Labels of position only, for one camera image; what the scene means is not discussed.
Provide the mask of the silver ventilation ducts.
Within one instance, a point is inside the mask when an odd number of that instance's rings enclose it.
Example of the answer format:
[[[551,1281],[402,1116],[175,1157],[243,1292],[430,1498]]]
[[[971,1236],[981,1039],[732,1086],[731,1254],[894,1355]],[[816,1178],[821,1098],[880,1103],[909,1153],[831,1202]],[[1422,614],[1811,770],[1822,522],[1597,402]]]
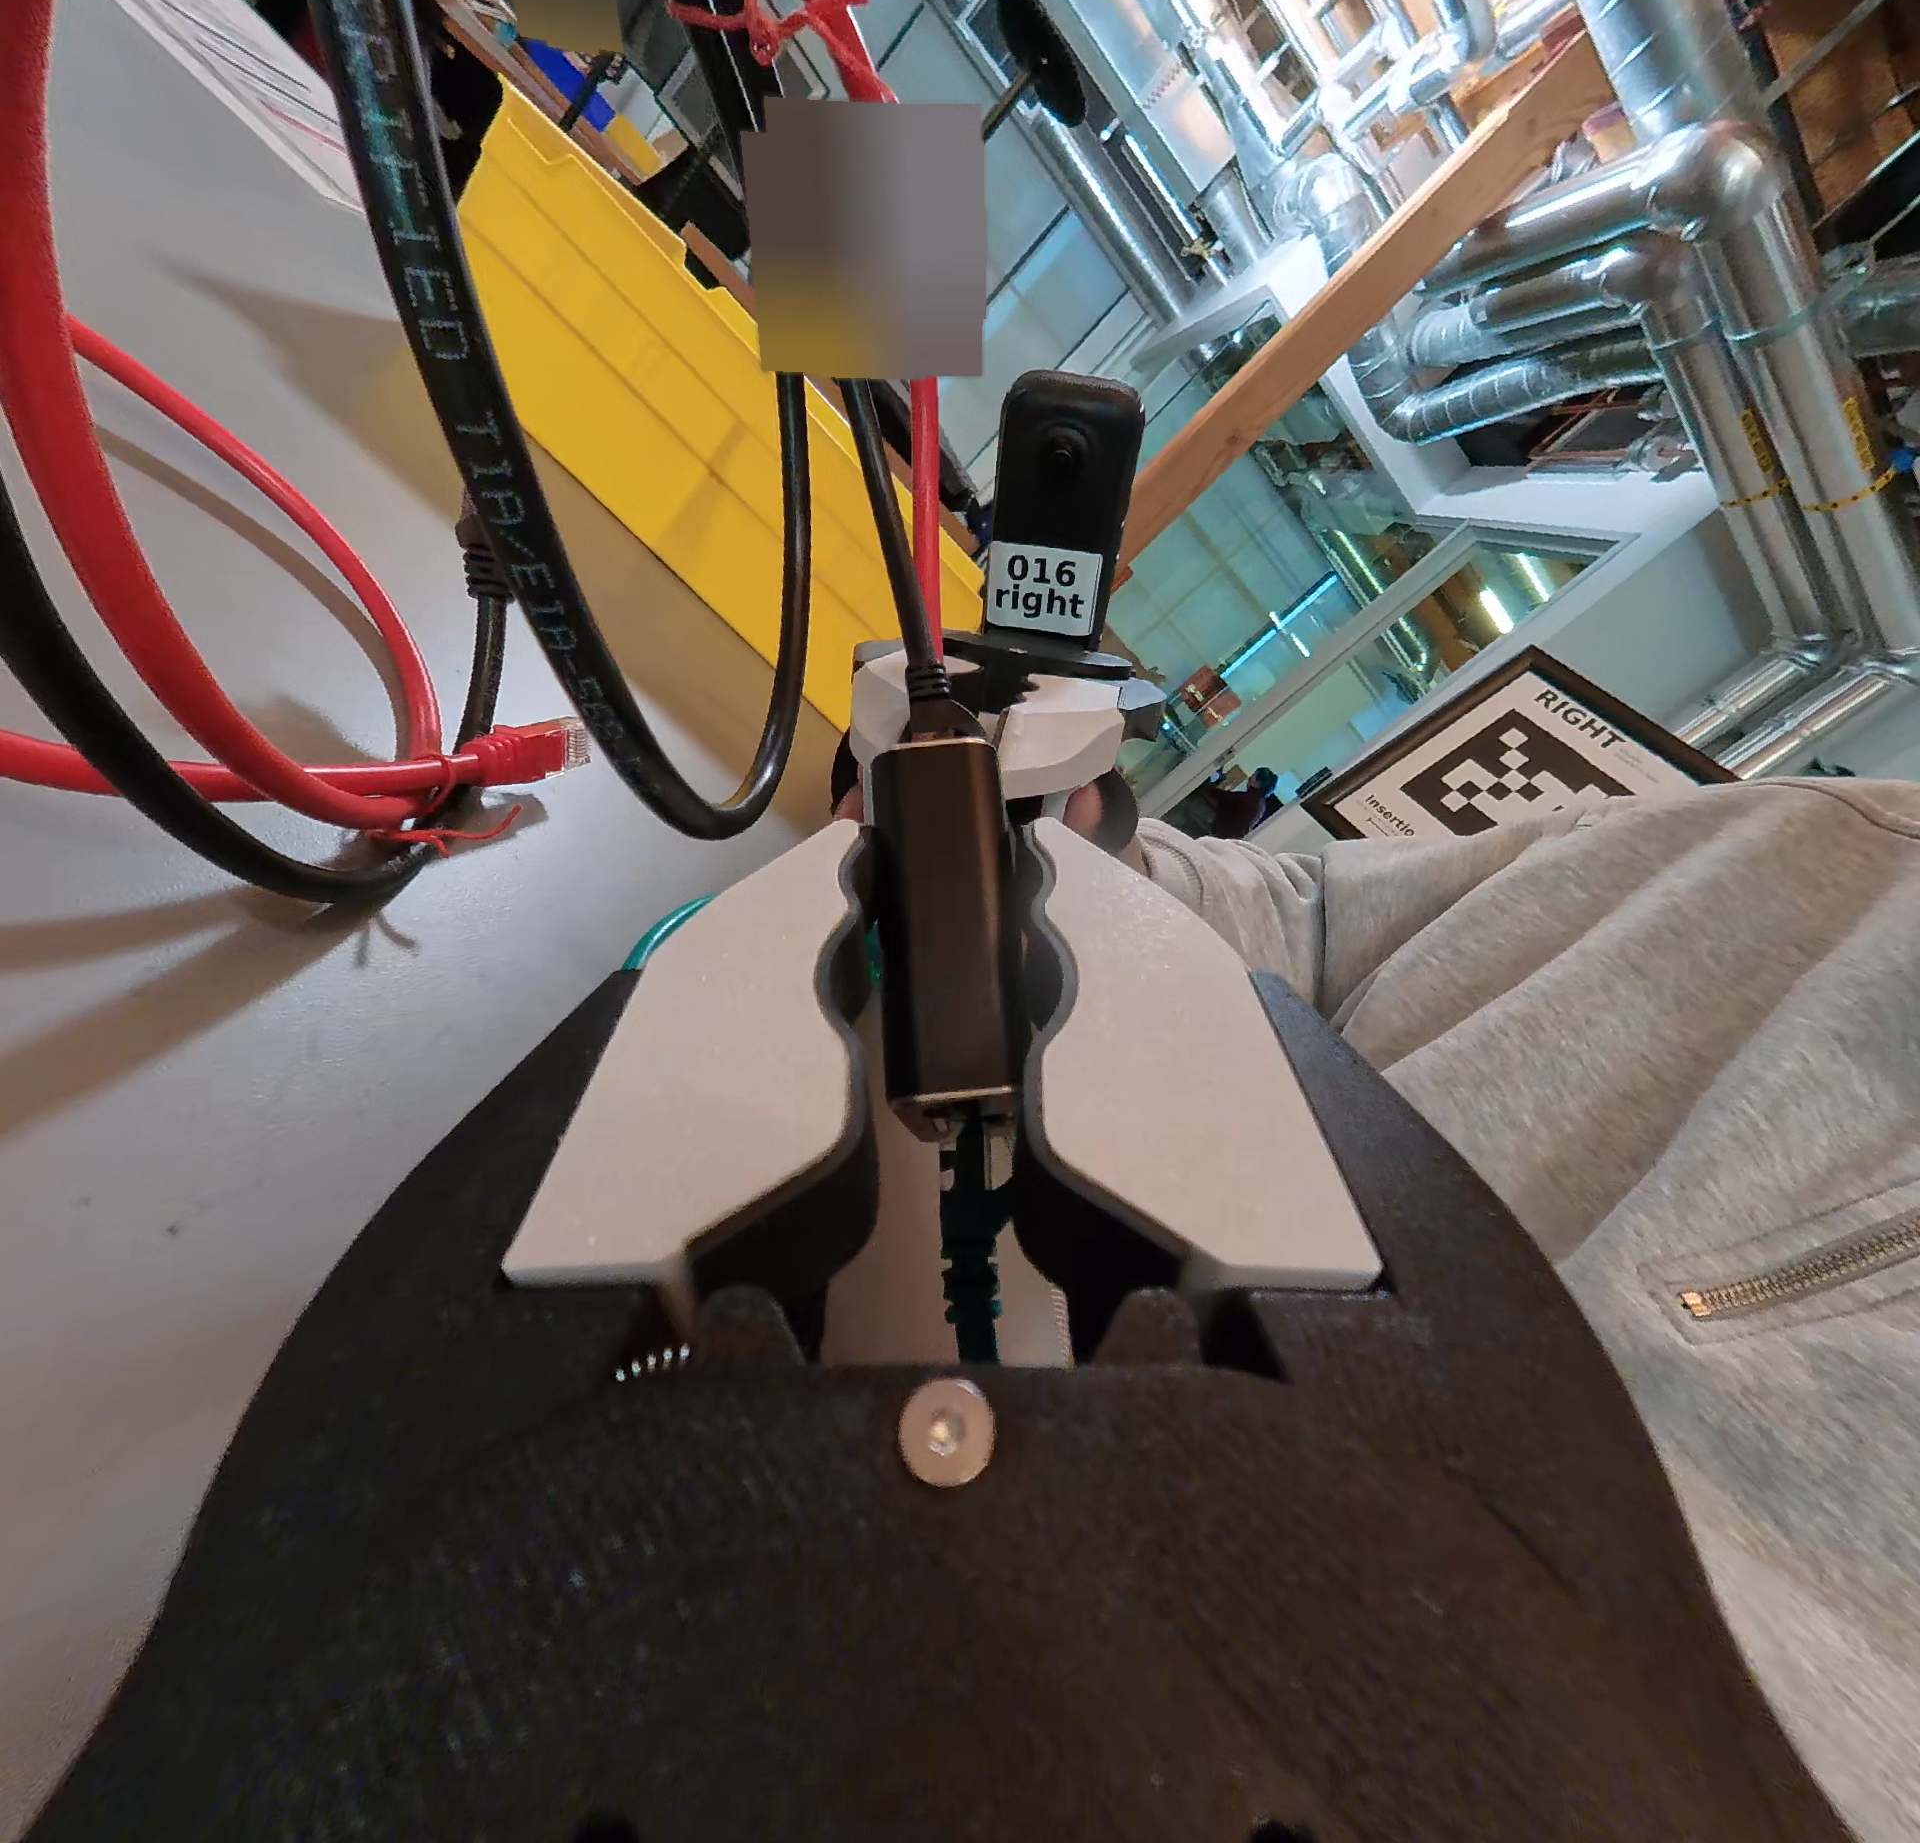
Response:
[[[1916,536],[1727,0],[1570,0],[1637,148],[1465,229],[1348,348],[1380,435],[1443,442],[1653,374],[1713,485],[1768,648],[1693,714],[1830,727],[1916,678]]]

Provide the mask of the red twist tie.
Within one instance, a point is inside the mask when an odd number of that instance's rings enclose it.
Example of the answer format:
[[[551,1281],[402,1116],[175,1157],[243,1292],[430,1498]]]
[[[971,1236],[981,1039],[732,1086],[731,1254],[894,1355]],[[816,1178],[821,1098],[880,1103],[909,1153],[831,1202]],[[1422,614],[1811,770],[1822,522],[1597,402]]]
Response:
[[[853,10],[870,0],[805,0],[803,7],[773,14],[764,0],[743,0],[739,10],[713,13],[698,7],[667,4],[673,19],[693,30],[729,33],[736,30],[748,37],[750,53],[771,68],[780,51],[798,35],[812,33],[825,51],[833,57],[847,94],[854,103],[896,103],[896,94],[865,51],[865,43],[856,33]]]
[[[443,860],[467,846],[482,846],[507,835],[525,804],[518,795],[490,800],[484,787],[458,783],[428,800],[428,808],[407,823],[362,833],[384,855],[426,855]]]

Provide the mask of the black ethernet splitter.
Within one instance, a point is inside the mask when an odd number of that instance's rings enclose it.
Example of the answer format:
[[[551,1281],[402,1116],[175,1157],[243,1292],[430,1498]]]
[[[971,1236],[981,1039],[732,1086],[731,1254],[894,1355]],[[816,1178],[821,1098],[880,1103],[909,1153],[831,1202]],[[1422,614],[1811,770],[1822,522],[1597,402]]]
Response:
[[[1006,1114],[1018,1082],[996,755],[976,738],[883,750],[865,800],[884,1094],[919,1140],[947,1145]]]

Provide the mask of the wooden beam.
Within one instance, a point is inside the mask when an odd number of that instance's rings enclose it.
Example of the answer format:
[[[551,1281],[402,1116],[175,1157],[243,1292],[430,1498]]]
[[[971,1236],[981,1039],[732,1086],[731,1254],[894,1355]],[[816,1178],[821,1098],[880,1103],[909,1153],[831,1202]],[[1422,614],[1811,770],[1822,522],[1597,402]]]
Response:
[[[1134,564],[1275,418],[1387,320],[1472,226],[1512,201],[1560,141],[1613,96],[1587,35],[1570,35],[1139,467],[1119,558]]]

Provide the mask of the person's right forearm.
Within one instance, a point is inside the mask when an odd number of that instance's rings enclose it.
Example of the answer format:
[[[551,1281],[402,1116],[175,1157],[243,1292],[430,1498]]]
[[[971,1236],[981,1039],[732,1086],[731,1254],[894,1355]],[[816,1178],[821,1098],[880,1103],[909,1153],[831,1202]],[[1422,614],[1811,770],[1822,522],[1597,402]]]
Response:
[[[1272,974],[1321,1015],[1326,987],[1326,870],[1317,855],[1275,855],[1243,840],[1197,840],[1141,821],[1129,857],[1196,912],[1256,974]]]

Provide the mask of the black disc lamp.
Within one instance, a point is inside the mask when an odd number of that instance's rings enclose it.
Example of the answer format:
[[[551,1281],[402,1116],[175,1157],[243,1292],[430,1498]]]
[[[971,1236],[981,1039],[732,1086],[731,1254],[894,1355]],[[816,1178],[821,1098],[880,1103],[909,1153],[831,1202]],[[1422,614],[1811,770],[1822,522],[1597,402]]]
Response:
[[[1058,127],[1081,127],[1086,117],[1081,74],[1066,39],[1042,1],[996,0],[994,13],[1013,73],[986,114],[981,138],[989,139],[1024,99],[1038,103]]]

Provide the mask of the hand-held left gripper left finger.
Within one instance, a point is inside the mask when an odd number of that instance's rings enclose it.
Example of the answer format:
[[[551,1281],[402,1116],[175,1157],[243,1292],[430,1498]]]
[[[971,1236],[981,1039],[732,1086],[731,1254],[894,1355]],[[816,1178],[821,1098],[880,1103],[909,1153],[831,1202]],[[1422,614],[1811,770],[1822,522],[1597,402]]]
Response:
[[[651,960],[504,1255],[518,1285],[647,1283],[687,1327],[748,1283],[812,1303],[876,1224],[863,833],[825,827]]]

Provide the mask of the printed paper sheet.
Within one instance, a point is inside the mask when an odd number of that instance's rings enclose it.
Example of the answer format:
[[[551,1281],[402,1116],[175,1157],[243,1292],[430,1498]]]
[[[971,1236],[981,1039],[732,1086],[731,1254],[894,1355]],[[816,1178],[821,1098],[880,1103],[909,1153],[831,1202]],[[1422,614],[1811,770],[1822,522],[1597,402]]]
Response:
[[[300,179],[355,217],[362,200],[323,78],[243,0],[116,0]]]

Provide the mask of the yellow plastic bin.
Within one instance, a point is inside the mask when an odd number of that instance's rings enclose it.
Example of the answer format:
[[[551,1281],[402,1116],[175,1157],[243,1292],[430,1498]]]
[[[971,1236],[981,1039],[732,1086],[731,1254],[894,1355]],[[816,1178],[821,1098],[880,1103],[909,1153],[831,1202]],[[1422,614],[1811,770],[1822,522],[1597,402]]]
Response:
[[[512,85],[458,217],[525,433],[771,660],[780,433],[748,311]]]

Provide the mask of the framed black white marker sign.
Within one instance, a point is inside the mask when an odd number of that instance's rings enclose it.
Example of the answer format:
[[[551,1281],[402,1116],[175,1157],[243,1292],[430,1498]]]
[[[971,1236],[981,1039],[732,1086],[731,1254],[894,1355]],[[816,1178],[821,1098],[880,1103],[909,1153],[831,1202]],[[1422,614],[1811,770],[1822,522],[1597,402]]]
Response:
[[[1560,660],[1529,648],[1303,795],[1337,840],[1468,838],[1502,824],[1733,783]]]

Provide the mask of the blue plastic bin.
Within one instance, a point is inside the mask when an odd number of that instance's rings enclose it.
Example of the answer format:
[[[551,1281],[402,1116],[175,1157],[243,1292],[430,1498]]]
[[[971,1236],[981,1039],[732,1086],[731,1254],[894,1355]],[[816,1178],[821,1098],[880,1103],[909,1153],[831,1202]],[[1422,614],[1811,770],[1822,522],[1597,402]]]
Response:
[[[521,49],[542,80],[558,91],[563,104],[581,94],[588,57],[536,39],[521,39]],[[581,125],[601,135],[613,148],[631,155],[636,166],[648,172],[660,165],[657,145],[648,141],[648,131],[657,120],[660,104],[651,85],[643,73],[623,64],[616,74],[600,80],[595,96],[584,103]]]

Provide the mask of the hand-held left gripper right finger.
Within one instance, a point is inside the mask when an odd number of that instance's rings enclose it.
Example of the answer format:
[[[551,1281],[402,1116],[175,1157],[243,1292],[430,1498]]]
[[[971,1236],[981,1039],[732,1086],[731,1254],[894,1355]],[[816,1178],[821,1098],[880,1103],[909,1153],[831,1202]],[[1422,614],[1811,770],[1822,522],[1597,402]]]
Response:
[[[1103,1327],[1139,1287],[1362,1296],[1382,1255],[1239,949],[1065,823],[1026,835],[1030,960],[1015,1235]]]

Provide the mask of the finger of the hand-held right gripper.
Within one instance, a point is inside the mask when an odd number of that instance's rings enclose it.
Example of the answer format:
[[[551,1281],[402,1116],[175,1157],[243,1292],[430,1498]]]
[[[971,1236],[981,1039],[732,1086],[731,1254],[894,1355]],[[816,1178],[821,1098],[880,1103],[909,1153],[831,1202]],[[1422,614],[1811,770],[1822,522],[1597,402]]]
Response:
[[[1122,682],[1033,675],[989,712],[1003,800],[1063,797],[1117,762]]]
[[[850,679],[850,753],[859,770],[894,750],[910,727],[904,645],[876,639],[854,648]]]

